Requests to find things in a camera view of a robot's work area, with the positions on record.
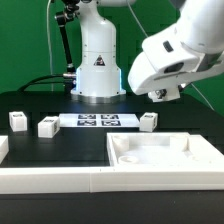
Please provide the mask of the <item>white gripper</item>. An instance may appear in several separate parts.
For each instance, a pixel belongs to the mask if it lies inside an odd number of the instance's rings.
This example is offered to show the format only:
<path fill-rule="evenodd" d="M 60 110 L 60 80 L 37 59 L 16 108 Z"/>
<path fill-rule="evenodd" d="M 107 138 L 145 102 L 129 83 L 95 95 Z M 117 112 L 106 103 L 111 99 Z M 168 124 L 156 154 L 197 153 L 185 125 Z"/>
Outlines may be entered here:
<path fill-rule="evenodd" d="M 175 25 L 146 38 L 134 60 L 128 82 L 136 95 L 169 91 L 224 72 L 224 51 L 197 52 L 179 40 Z"/>

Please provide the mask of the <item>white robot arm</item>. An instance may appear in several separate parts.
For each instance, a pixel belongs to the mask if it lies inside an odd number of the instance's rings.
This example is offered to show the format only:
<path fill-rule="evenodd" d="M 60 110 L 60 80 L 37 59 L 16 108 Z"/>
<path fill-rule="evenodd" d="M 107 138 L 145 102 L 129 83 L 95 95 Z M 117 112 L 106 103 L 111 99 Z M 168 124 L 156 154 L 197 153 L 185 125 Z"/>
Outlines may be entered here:
<path fill-rule="evenodd" d="M 122 7 L 136 0 L 63 0 L 65 22 L 81 25 L 82 61 L 69 65 L 74 75 L 71 94 L 87 102 L 108 102 L 123 97 L 116 51 L 134 49 L 127 81 L 137 95 L 154 102 L 180 97 L 184 84 L 224 72 L 224 0 L 170 0 L 179 19 L 166 29 L 139 42 L 134 30 L 116 38 L 116 28 L 100 16 L 100 7 Z"/>

